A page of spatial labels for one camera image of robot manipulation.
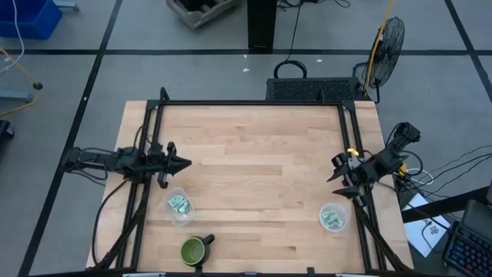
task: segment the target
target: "blue bin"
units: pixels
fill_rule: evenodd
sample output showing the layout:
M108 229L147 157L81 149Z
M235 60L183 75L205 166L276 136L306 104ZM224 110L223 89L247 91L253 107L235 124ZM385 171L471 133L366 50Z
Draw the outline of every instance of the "blue bin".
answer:
M53 0L15 0L22 38L48 39L62 18ZM17 38L12 0L0 0L0 36Z

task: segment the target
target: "black clamp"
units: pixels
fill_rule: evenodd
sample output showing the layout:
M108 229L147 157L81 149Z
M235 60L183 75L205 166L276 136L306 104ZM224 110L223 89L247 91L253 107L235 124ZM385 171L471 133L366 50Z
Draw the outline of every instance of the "black clamp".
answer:
M314 268L307 268L307 277L316 277L316 273L314 273Z
M323 92L323 89L320 90L319 93L317 94L316 100L318 100L321 104L324 104L324 92Z
M161 87L161 97L159 100L161 100L161 105L163 105L166 101L171 100L169 98L168 92L166 91L166 89L164 87Z
M197 266L194 268L194 277L202 277L202 271L203 271L203 267L200 265L200 266Z

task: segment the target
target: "floor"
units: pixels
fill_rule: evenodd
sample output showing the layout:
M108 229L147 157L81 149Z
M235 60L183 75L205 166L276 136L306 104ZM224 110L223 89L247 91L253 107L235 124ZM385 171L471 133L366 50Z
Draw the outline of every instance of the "floor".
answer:
M350 75L352 66L367 58L359 50L371 48L387 3L351 0L347 9L331 0L307 3L294 49L312 51L294 51L292 58L307 66L309 77ZM249 55L245 5L195 31L162 0L80 0L79 6L80 12L64 12L49 40L25 40L29 50L22 64L45 88L36 105L3 118L16 131L0 154L0 268L6 276L18 274L52 180L61 177L30 274L85 267L103 188L78 176L54 175L65 146L112 149L124 103L157 98L161 86L173 99L263 99L266 79L285 59L282 49L290 46L297 13L278 10L274 48L280 50ZM418 127L422 139L409 149L421 156L425 169L490 144L491 8L488 0L394 4L392 15L405 23L404 49L409 51L381 89L381 128L386 136L398 122ZM0 38L0 45L18 53L16 39ZM114 51L135 49L162 51ZM283 77L298 74L295 68L280 72ZM0 87L32 90L18 70L0 75ZM489 168L490 162L478 165L441 194L457 195L489 184ZM428 189L463 171L443 175ZM416 268L446 272L435 266L439 253L433 256L423 259L413 251Z

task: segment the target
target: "white paper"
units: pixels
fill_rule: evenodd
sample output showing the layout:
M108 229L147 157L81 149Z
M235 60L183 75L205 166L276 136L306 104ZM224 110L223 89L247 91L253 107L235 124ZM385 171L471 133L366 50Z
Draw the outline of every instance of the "white paper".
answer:
M427 200L422 197L420 194L416 194L411 200L410 200L410 205L413 207L418 207L420 205L425 205L427 204ZM409 205L406 205L403 210L406 209L411 209ZM450 224L449 222L446 221L442 216L436 216L434 217L434 220L439 222L440 224L446 226L449 228ZM425 227L425 225L430 222L430 225L426 227L424 230L424 235L427 241L429 242L430 246L432 248L436 246L437 242L439 242L440 238L444 234L446 234L446 229L443 229L439 225L436 224L436 222L433 222L430 219L424 219L424 220L419 220L416 222L409 222L405 223L405 232L407 232L407 239L410 244L412 244L413 247L417 251L419 251L420 254L422 254L423 257L427 257L429 253L431 253L431 248L429 248L429 245L425 242L424 238L422 237L422 229Z

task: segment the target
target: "keyboard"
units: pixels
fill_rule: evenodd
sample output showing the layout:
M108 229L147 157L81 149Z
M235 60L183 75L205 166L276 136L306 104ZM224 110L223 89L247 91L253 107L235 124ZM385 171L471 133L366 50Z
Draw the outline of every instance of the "keyboard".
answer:
M443 254L444 261L465 275L492 277L492 244L458 222L453 225L453 230L466 240L450 235Z
M356 86L358 79L349 78L273 78L267 80L268 100L357 100L363 98Z

